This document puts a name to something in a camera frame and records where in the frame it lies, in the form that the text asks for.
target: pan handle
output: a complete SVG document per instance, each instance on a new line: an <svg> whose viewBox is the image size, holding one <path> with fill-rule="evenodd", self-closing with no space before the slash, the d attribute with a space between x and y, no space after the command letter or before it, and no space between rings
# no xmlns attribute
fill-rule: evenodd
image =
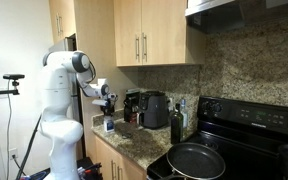
<svg viewBox="0 0 288 180"><path fill-rule="evenodd" d="M169 180L169 179L173 179L173 178L185 178L185 176L183 176L183 175L174 175L174 172L173 172L171 175L163 177L163 178L161 178L159 180Z"/></svg>

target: electrical outlet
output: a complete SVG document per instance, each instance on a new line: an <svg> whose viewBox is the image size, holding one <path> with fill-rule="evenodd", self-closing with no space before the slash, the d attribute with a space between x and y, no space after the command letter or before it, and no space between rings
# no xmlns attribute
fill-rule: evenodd
<svg viewBox="0 0 288 180"><path fill-rule="evenodd" d="M8 152L10 154L10 160L13 160L13 155L15 155L15 158L18 158L17 148L10 149Z"/></svg>

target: kitchen counter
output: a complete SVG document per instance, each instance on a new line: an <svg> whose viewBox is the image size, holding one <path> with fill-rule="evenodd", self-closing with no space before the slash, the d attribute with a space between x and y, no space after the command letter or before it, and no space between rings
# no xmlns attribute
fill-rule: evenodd
<svg viewBox="0 0 288 180"><path fill-rule="evenodd" d="M127 123L123 119L115 120L114 123L114 133L106 133L103 125L95 126L92 130L118 152L137 162L145 170L172 147L169 126L150 130L138 129L135 124ZM123 139L124 133L131 134L131 137ZM184 136L187 137L189 134L192 132L186 132Z"/></svg>

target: electric stove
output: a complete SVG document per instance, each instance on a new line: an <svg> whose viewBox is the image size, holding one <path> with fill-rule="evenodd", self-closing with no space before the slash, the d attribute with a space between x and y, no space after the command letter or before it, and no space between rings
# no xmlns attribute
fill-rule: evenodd
<svg viewBox="0 0 288 180"><path fill-rule="evenodd" d="M200 96L197 129L184 142L217 151L226 169L219 179L280 180L278 147L288 144L288 107ZM172 174L166 154L147 168L148 179Z"/></svg>

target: white wall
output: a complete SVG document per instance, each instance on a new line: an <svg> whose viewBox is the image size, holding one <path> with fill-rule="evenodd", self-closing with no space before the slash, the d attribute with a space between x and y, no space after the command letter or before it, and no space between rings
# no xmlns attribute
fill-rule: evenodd
<svg viewBox="0 0 288 180"><path fill-rule="evenodd" d="M48 0L0 0L0 89L7 87L3 74L25 75L19 80L20 95L10 95L13 111L10 148L18 148L20 162L41 113L37 81L42 58L53 44L51 33ZM0 96L0 146L5 163L8 118L8 99ZM50 145L48 139L37 134L24 172L31 174L49 166ZM13 161L10 165L9 179L14 179L18 169Z"/></svg>

